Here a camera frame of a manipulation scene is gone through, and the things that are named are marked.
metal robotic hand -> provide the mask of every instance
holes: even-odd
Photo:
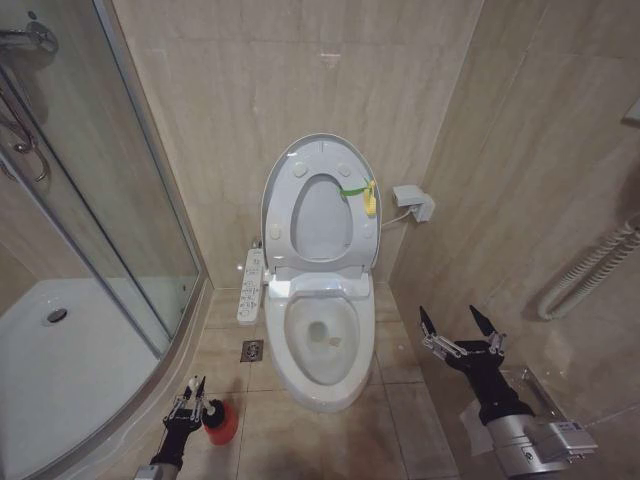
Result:
[[[176,399],[171,412],[162,421],[167,434],[160,451],[149,465],[138,468],[134,480],[173,480],[178,476],[187,439],[202,426],[205,379],[203,377],[199,384],[196,381],[194,385],[187,385],[184,394]],[[193,408],[186,408],[193,388],[196,389],[195,405]]]
[[[422,344],[447,365],[467,377],[478,401],[478,416],[493,439],[498,461],[508,478],[565,470],[598,447],[576,422],[537,423],[531,407],[521,401],[500,372],[506,335],[470,305],[485,340],[452,342],[437,334],[420,307]]]

toilet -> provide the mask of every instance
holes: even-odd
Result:
[[[371,269],[380,193],[346,140],[310,135],[276,162],[262,198],[273,364],[292,396],[319,412],[347,408],[370,373],[375,337]],[[365,192],[375,205],[365,205]]]

remote control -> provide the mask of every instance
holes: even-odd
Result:
[[[242,291],[238,304],[238,322],[241,325],[253,325],[258,320],[260,298],[262,296],[262,270],[264,260],[261,248],[252,248],[247,253],[244,266]]]

shower drain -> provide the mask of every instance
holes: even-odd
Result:
[[[67,316],[66,308],[57,308],[49,315],[47,315],[47,321],[49,323],[58,323],[60,320],[63,320]]]
[[[262,360],[264,340],[246,340],[242,342],[241,362],[259,362]]]

yellow clip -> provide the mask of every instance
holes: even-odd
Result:
[[[367,187],[364,189],[364,211],[370,217],[375,217],[377,214],[376,208],[376,195],[375,195],[375,180],[371,180]]]

